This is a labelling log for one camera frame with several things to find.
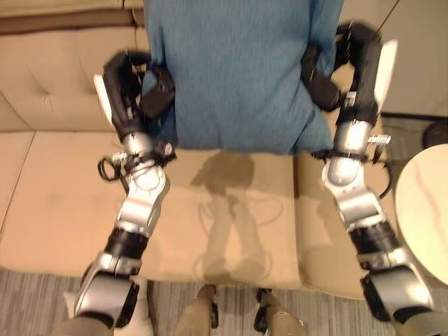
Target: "marble tabletop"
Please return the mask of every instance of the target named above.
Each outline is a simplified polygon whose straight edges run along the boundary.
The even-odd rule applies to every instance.
[[[413,157],[395,192],[400,231],[419,262],[448,284],[448,144]]]

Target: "cable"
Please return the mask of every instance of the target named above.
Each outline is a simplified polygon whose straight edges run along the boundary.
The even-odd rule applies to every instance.
[[[384,191],[379,195],[379,198],[382,200],[383,198],[385,198],[387,194],[389,194],[389,192],[392,189],[392,167],[389,161],[380,160],[378,162],[384,165],[384,168],[386,168],[389,178],[389,182],[387,183],[386,189],[384,189]]]
[[[386,23],[386,21],[389,19],[389,16],[391,16],[392,12],[395,10],[395,7],[400,3],[401,0],[397,0],[395,2],[395,4],[392,6],[391,10],[389,11],[389,13],[386,15],[386,17],[384,18],[384,21],[380,24],[377,33],[381,30],[381,28],[384,26],[384,24]]]
[[[106,164],[112,167],[113,169],[113,176],[109,176],[106,172]],[[121,174],[121,166],[114,164],[112,162],[112,159],[109,156],[104,156],[97,165],[98,173],[101,176],[101,178],[105,181],[112,182],[120,180],[123,189],[125,189],[126,195],[129,193],[129,185],[126,181],[126,175]]]

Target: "sofa cushion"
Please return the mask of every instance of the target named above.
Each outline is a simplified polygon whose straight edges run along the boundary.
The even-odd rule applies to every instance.
[[[135,40],[133,27],[0,36],[0,93],[34,129],[111,130],[93,75]]]
[[[14,110],[0,89],[0,132],[25,131],[29,129],[29,125]]]
[[[348,89],[352,75],[350,67],[345,66],[333,75],[333,80],[341,88]],[[336,111],[326,115],[333,134],[338,115]],[[382,133],[381,119],[372,133]],[[300,269],[304,285],[346,298],[363,298],[359,280],[365,272],[358,264],[356,250],[337,213],[333,196],[321,181],[323,163],[303,153],[297,166],[300,195],[297,220],[300,222]],[[365,182],[379,195],[388,183],[383,165],[365,164]],[[381,205],[389,222],[396,228],[392,192],[381,201]]]
[[[117,143],[111,133],[36,133],[5,220],[0,265],[83,273],[125,198],[96,168]],[[171,190],[141,276],[300,286],[290,157],[180,150],[166,172]]]
[[[2,0],[0,18],[122,7],[123,0]]]
[[[33,132],[0,133],[0,239],[6,211],[11,201]]]

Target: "blue pillow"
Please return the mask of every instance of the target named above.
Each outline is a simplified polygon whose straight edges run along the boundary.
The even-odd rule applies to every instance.
[[[309,42],[330,75],[342,0],[146,0],[156,64],[176,84],[174,108],[151,132],[180,148],[296,154],[332,147],[300,81]],[[148,72],[143,93],[156,80]]]

